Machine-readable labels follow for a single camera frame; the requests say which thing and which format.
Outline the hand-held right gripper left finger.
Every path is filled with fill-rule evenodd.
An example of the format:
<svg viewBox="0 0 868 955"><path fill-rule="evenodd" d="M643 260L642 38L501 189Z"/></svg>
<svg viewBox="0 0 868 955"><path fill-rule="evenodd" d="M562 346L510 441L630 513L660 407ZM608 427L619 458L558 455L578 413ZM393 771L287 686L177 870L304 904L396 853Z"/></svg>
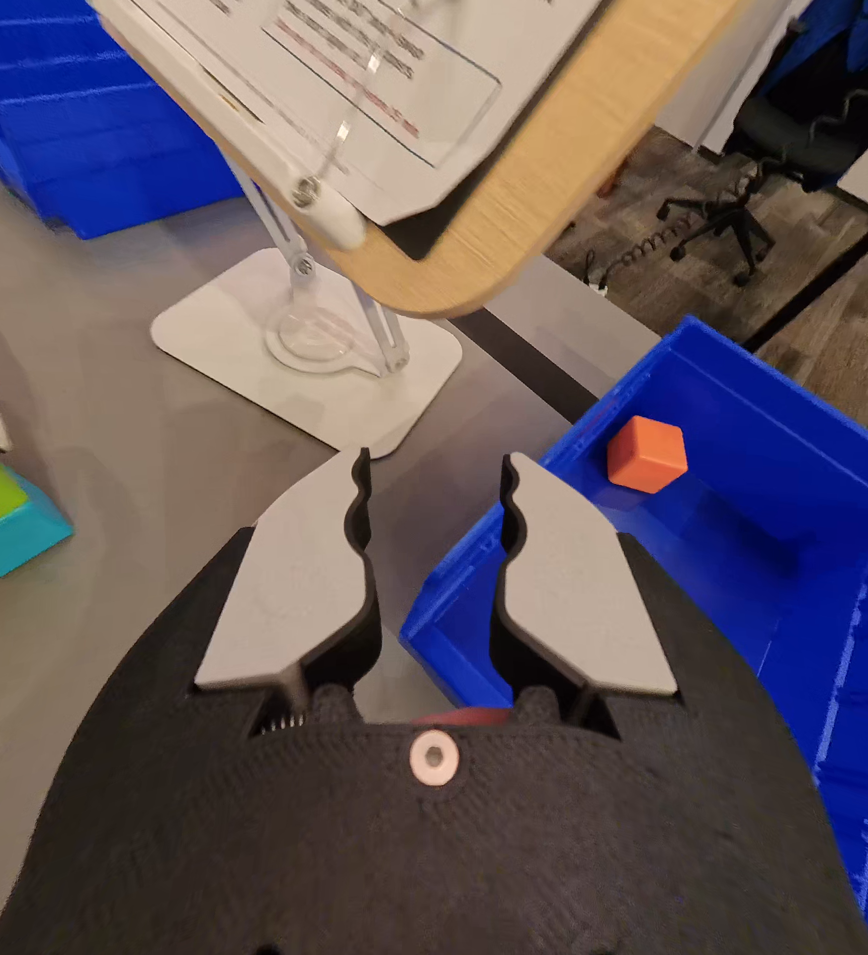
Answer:
<svg viewBox="0 0 868 955"><path fill-rule="evenodd" d="M293 717L311 706L318 670L336 649L358 651L356 683L380 653L367 505L368 448L336 453L284 491L252 527L236 578L194 676L202 691L273 688Z"/></svg>

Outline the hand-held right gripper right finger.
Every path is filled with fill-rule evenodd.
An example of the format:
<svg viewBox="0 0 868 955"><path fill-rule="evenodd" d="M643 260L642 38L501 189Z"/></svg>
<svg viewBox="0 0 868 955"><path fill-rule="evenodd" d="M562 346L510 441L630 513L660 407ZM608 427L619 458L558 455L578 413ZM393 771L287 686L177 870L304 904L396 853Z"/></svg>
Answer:
<svg viewBox="0 0 868 955"><path fill-rule="evenodd" d="M608 519L519 452L503 459L500 504L489 657L514 708L536 690L562 724L612 724L609 699L678 704L677 678Z"/></svg>

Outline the teal cube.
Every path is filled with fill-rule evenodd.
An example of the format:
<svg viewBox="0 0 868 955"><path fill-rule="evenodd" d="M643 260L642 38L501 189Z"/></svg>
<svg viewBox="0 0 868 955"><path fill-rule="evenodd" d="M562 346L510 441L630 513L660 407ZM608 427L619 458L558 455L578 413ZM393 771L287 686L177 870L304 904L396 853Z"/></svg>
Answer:
<svg viewBox="0 0 868 955"><path fill-rule="evenodd" d="M0 578L73 535L70 523L41 489L21 476L15 480L26 499L0 518Z"/></svg>

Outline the orange cube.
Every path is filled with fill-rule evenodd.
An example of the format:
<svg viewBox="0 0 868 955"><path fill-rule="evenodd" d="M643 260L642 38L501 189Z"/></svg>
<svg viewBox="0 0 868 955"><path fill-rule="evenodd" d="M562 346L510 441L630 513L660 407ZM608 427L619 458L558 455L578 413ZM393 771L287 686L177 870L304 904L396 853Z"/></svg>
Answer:
<svg viewBox="0 0 868 955"><path fill-rule="evenodd" d="M607 477L614 485L656 494L688 471L684 436L677 425L634 415L608 443Z"/></svg>

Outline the blue plastic bin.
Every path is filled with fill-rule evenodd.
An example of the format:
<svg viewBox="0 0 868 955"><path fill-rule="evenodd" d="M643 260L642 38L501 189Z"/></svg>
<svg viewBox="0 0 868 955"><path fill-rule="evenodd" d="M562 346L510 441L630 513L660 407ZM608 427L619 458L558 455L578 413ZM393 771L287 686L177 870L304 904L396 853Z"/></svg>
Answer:
<svg viewBox="0 0 868 955"><path fill-rule="evenodd" d="M634 415L689 471L612 484ZM502 786L514 914L540 950L868 953L868 431L695 319L538 462L619 534L679 684L562 724L534 691L474 758ZM512 705L489 657L497 503L429 574L402 642L468 706Z"/></svg>
<svg viewBox="0 0 868 955"><path fill-rule="evenodd" d="M0 1L0 181L82 240L242 196L82 1Z"/></svg>

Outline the grey desk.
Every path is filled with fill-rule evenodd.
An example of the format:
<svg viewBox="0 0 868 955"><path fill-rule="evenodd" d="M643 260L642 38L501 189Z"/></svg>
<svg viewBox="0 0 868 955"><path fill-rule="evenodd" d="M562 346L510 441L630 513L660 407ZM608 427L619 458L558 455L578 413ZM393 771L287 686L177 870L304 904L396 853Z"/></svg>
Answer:
<svg viewBox="0 0 868 955"><path fill-rule="evenodd" d="M269 244L244 199L82 242L44 227L0 185L6 461L74 527L0 579L0 911L109 675L237 529L334 453L151 340L154 317ZM488 309L595 397L658 340L546 260ZM406 613L497 502L503 455L539 460L570 427L468 336L439 328L462 343L462 362L372 466L384 645L356 703L376 723L453 709L398 642Z"/></svg>

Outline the wooden top office desk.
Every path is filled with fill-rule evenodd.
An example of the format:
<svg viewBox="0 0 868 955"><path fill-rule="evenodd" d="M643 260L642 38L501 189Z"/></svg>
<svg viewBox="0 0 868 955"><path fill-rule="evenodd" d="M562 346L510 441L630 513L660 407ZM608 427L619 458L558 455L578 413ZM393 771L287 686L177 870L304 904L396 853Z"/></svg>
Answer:
<svg viewBox="0 0 868 955"><path fill-rule="evenodd" d="M812 304L815 304L833 285L842 280L867 255L868 232L837 256L825 269L822 269L759 329L741 342L740 347L746 352L758 352L807 311Z"/></svg>

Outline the white stand with wooden board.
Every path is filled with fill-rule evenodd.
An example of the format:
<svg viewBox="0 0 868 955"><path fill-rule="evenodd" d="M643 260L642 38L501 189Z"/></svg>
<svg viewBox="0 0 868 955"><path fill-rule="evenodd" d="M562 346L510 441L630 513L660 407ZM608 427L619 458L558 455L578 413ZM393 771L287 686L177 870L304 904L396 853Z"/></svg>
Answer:
<svg viewBox="0 0 868 955"><path fill-rule="evenodd" d="M106 32L219 148L264 248L151 325L165 354L343 450L387 457L460 365L435 321L509 286L652 126L741 2L601 2L595 22L488 157L426 212L377 225L266 150L252 113L129 2Z"/></svg>

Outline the printed instruction sheet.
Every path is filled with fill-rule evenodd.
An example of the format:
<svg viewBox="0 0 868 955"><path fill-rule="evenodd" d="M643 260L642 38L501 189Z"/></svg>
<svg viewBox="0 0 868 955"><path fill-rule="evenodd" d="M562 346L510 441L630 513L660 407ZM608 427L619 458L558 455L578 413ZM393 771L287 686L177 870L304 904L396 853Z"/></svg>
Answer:
<svg viewBox="0 0 868 955"><path fill-rule="evenodd" d="M377 225L441 203L494 150L592 1L129 2L313 176Z"/></svg>

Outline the black office chair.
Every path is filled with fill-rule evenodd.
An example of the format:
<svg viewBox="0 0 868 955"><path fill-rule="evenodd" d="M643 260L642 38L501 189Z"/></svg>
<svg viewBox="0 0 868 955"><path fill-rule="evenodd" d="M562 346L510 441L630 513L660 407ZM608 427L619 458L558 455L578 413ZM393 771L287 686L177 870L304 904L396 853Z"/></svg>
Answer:
<svg viewBox="0 0 868 955"><path fill-rule="evenodd" d="M673 262L684 260L699 239L730 232L745 262L733 281L746 287L776 245L751 209L765 186L783 178L804 193L822 191L836 185L868 151L868 70L846 76L842 42L823 49L769 93L762 92L764 75L800 32L795 20L735 115L725 154L747 160L749 166L716 197L667 197L658 209L660 221L677 208L685 223L697 223L672 246Z"/></svg>

